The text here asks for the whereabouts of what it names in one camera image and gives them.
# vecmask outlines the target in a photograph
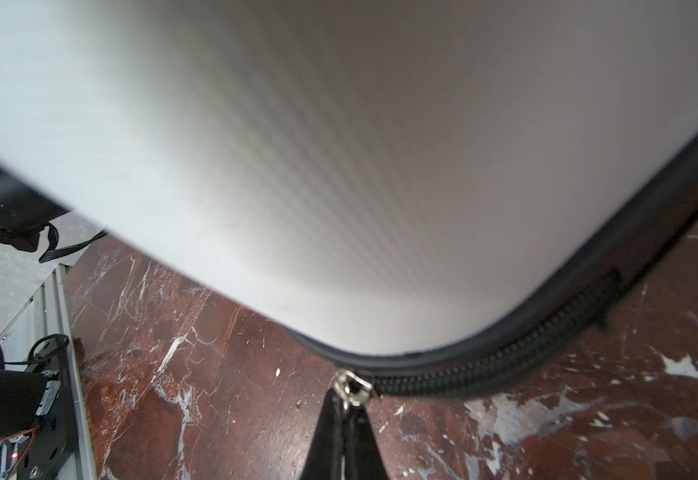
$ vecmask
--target black fabric edge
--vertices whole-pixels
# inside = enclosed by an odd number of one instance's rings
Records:
[[[530,331],[553,314],[581,289],[584,279],[603,274],[608,267],[607,257],[617,253],[631,237],[644,230],[651,218],[678,204],[684,210],[689,210],[689,214],[675,222],[679,223],[678,226],[662,232],[661,245],[654,249],[653,254],[639,262],[636,268],[634,265],[620,266],[619,271],[625,284],[630,286],[641,278],[698,218],[698,195],[689,199],[684,195],[693,187],[698,188],[698,135],[543,285],[503,319],[469,339],[425,352],[367,356],[333,348],[299,332],[291,333],[306,348],[337,365],[376,374],[420,372],[493,351]]]

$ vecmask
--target black zipper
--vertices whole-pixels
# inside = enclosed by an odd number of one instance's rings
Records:
[[[526,376],[603,319],[621,292],[618,272],[613,271],[575,294],[530,332],[485,355],[421,375],[363,378],[379,395],[463,398],[494,392]]]

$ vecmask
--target red marble surface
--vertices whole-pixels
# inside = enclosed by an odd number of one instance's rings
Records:
[[[112,237],[66,288],[102,478],[297,478],[331,364]],[[392,478],[698,478],[698,225],[522,384],[369,410]]]

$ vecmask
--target marble table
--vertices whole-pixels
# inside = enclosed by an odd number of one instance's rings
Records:
[[[333,366],[121,241],[66,279],[101,478],[297,478]],[[521,384],[370,405],[392,478],[698,478],[698,224]]]

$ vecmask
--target zipper pull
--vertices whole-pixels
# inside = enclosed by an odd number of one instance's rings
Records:
[[[328,389],[300,480],[388,480],[364,405],[373,383],[340,369]]]

